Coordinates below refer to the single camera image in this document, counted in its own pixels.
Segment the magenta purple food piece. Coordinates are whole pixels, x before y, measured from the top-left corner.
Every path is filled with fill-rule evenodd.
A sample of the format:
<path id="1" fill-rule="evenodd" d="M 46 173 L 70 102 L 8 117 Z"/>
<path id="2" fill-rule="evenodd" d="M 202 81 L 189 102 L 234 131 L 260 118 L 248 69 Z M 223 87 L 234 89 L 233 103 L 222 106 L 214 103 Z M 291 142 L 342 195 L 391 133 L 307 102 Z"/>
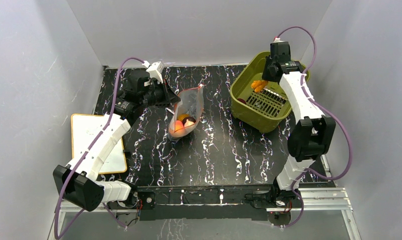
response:
<path id="1" fill-rule="evenodd" d="M 242 99 L 242 98 L 238 98 L 237 100 L 238 100 L 239 102 L 241 102 L 242 104 L 245 104 L 245 105 L 247 104 L 246 101 L 245 101 L 244 99 Z"/>

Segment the small orange fruit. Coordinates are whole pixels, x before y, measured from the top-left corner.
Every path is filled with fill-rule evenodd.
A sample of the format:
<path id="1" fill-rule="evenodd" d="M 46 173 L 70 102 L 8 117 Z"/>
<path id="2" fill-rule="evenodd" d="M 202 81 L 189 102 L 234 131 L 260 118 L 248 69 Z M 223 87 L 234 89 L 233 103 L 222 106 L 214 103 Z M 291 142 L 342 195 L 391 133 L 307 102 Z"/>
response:
<path id="1" fill-rule="evenodd" d="M 189 117 L 190 115 L 188 115 L 188 114 L 180 114 L 178 117 L 177 117 L 177 120 L 178 121 L 183 121 L 185 118 L 187 118 L 187 117 Z"/>

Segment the dark purple plum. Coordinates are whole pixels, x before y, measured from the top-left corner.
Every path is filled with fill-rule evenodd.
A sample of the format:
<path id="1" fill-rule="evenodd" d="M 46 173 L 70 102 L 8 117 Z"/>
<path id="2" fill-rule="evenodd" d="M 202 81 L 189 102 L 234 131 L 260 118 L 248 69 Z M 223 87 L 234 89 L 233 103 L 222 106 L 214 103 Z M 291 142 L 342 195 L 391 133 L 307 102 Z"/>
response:
<path id="1" fill-rule="evenodd" d="M 192 122 L 192 123 L 195 123 L 196 119 L 194 117 L 192 117 L 192 116 L 186 116 L 181 121 L 182 121 L 183 124 L 185 124 L 188 121 Z"/>

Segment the yellow orange food piece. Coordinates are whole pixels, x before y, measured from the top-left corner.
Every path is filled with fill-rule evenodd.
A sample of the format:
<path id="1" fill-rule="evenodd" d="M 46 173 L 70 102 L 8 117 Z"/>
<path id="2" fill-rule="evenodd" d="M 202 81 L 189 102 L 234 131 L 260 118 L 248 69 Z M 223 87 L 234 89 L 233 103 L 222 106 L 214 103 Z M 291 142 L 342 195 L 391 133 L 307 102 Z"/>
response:
<path id="1" fill-rule="evenodd" d="M 254 90 L 255 93 L 261 92 L 267 85 L 268 81 L 266 80 L 254 80 L 250 87 Z"/>

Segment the clear zip bag red zipper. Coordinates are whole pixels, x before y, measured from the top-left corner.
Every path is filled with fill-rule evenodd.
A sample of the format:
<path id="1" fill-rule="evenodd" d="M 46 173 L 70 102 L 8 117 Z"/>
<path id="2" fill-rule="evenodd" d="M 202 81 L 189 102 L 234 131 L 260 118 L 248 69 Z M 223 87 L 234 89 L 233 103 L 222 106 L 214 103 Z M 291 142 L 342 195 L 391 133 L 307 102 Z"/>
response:
<path id="1" fill-rule="evenodd" d="M 181 138 L 187 136 L 195 130 L 200 122 L 201 116 L 204 110 L 204 87 L 205 85 L 199 84 L 197 87 L 188 88 L 179 92 L 178 96 L 181 101 L 174 105 L 173 117 L 168 125 L 167 137 L 172 142 L 177 142 Z M 175 135 L 175 121 L 181 114 L 188 114 L 196 119 L 194 125 L 185 127 L 185 133 L 183 135 Z"/>

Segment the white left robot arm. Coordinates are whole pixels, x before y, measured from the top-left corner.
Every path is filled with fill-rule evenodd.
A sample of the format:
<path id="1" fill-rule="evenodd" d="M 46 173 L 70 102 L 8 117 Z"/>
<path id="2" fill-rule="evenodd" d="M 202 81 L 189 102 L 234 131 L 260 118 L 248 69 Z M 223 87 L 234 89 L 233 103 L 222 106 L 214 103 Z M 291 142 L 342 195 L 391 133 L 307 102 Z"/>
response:
<path id="1" fill-rule="evenodd" d="M 153 66 L 131 79 L 128 89 L 115 90 L 111 110 L 104 115 L 101 129 L 89 146 L 66 166 L 54 169 L 59 200 L 67 200 L 88 212 L 108 202 L 119 201 L 126 208 L 136 206 L 139 198 L 134 186 L 119 180 L 99 181 L 100 170 L 146 108 L 168 107 L 179 101 L 164 80 L 162 69 Z"/>

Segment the beige walnut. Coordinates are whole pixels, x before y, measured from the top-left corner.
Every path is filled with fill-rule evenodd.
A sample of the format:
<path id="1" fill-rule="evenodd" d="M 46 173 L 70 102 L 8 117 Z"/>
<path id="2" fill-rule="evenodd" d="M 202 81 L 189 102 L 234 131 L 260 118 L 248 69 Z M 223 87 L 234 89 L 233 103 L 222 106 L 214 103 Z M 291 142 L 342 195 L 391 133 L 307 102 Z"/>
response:
<path id="1" fill-rule="evenodd" d="M 188 128 L 188 127 L 190 127 L 190 126 L 192 126 L 194 124 L 195 124 L 194 121 L 186 120 L 186 122 L 184 123 L 184 127 Z"/>

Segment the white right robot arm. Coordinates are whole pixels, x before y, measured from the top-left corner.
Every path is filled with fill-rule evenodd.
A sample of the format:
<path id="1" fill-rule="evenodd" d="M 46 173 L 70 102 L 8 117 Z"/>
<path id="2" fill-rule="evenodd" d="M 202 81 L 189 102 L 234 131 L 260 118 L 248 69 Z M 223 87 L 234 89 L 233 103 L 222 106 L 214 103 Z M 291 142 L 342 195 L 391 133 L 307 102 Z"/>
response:
<path id="1" fill-rule="evenodd" d="M 292 60 L 290 44 L 276 38 L 270 44 L 262 79 L 282 88 L 295 117 L 295 127 L 287 140 L 289 155 L 271 189 L 270 199 L 277 207 L 297 197 L 302 175 L 328 152 L 336 128 L 335 120 L 312 103 L 306 76 L 306 68 Z"/>

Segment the orange peach fruit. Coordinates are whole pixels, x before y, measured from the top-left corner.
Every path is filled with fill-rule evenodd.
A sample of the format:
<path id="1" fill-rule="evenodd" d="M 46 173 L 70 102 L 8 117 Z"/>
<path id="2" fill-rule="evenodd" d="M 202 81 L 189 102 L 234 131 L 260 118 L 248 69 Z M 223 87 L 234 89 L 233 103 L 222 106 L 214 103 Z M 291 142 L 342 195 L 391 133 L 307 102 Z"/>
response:
<path id="1" fill-rule="evenodd" d="M 185 127 L 182 121 L 176 120 L 174 123 L 174 132 L 176 136 L 182 136 L 185 133 Z"/>

